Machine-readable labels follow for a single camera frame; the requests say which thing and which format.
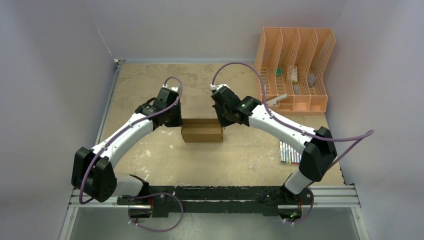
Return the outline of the brown cardboard box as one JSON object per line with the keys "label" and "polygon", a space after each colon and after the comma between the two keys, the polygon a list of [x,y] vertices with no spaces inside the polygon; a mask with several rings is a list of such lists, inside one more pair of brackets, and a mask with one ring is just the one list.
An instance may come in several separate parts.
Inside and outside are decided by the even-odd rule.
{"label": "brown cardboard box", "polygon": [[223,128],[217,118],[184,118],[181,136],[185,143],[221,143]]}

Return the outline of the pack of coloured markers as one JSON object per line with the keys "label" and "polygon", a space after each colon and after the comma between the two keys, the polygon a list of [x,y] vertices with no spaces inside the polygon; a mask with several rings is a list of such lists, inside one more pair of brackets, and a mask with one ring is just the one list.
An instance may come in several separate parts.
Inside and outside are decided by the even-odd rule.
{"label": "pack of coloured markers", "polygon": [[301,154],[298,153],[292,146],[281,140],[279,141],[279,154],[280,162],[282,164],[300,164]]}

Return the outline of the orange plastic file organizer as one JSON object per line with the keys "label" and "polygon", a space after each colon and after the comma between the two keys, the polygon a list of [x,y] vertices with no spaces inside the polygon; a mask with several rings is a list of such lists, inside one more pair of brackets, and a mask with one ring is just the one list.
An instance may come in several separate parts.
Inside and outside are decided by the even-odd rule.
{"label": "orange plastic file organizer", "polygon": [[336,43],[331,28],[263,27],[254,68],[271,110],[319,115],[327,110],[324,73]]}

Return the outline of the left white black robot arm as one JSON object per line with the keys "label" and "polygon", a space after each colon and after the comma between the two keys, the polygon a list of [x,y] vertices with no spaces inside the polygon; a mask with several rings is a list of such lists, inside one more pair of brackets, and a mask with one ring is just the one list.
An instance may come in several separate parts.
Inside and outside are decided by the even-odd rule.
{"label": "left white black robot arm", "polygon": [[139,105],[113,135],[91,148],[78,149],[71,185],[101,203],[114,196],[129,196],[138,205],[146,203],[148,183],[134,174],[117,175],[114,168],[139,140],[158,127],[182,126],[181,96],[180,87],[164,85],[157,97]]}

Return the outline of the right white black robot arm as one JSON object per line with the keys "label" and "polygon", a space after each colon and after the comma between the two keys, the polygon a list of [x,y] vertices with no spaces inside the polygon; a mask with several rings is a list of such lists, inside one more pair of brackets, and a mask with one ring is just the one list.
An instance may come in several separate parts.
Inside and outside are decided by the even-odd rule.
{"label": "right white black robot arm", "polygon": [[240,99],[226,84],[211,85],[210,89],[212,107],[222,127],[240,124],[262,130],[301,154],[298,168],[281,187],[284,202],[294,203],[307,186],[322,180],[337,156],[335,144],[323,140],[332,137],[329,129],[298,124],[251,96]]}

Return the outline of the small carton box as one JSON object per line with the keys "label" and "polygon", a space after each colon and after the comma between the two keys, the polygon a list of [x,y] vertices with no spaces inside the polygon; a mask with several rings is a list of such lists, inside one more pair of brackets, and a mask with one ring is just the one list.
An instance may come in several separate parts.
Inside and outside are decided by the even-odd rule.
{"label": "small carton box", "polygon": [[291,75],[290,75],[290,80],[293,84],[297,84],[298,83],[298,68],[297,66],[293,66],[292,71],[291,71]]}

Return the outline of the white tool in organizer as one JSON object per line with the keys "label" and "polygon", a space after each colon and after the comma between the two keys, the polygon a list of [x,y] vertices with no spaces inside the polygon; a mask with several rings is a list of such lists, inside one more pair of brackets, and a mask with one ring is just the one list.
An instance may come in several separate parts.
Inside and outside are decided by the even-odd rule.
{"label": "white tool in organizer", "polygon": [[268,106],[277,106],[278,103],[288,97],[287,94],[278,95],[266,102]]}

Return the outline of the green object in organizer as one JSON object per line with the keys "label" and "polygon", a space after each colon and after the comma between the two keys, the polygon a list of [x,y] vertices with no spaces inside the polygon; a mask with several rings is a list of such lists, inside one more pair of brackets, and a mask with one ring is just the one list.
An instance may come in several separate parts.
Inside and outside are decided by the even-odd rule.
{"label": "green object in organizer", "polygon": [[277,68],[276,70],[276,75],[279,76],[282,74],[282,69],[280,67]]}

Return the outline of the small clear tube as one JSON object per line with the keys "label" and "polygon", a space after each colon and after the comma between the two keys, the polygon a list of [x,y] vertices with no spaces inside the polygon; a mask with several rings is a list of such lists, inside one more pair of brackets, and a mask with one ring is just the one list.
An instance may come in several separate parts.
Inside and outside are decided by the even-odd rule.
{"label": "small clear tube", "polygon": [[300,95],[301,91],[300,91],[300,87],[298,84],[293,85],[293,92],[295,95]]}

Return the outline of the grey round container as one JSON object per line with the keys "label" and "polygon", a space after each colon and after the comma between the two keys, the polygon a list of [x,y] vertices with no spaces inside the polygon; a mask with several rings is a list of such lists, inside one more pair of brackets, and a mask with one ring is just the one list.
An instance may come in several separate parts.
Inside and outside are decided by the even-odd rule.
{"label": "grey round container", "polygon": [[309,88],[312,88],[317,80],[318,77],[314,73],[310,72],[307,74],[306,81]]}

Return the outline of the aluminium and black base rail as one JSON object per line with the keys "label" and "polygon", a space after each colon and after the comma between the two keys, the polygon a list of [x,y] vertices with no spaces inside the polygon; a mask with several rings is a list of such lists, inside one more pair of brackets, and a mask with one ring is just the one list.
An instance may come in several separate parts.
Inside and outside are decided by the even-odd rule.
{"label": "aluminium and black base rail", "polygon": [[[323,138],[324,141],[338,142],[337,138]],[[343,158],[338,154],[332,168]],[[303,222],[308,212],[303,212],[305,204],[313,206],[314,193],[309,186],[298,195],[281,191],[281,186],[151,186],[140,196],[115,196],[119,204],[128,207],[129,224],[140,228],[140,218],[165,218],[169,213],[208,213],[208,214],[262,214],[279,217],[283,224],[296,226]],[[85,205],[97,201],[79,190],[78,201]]]}

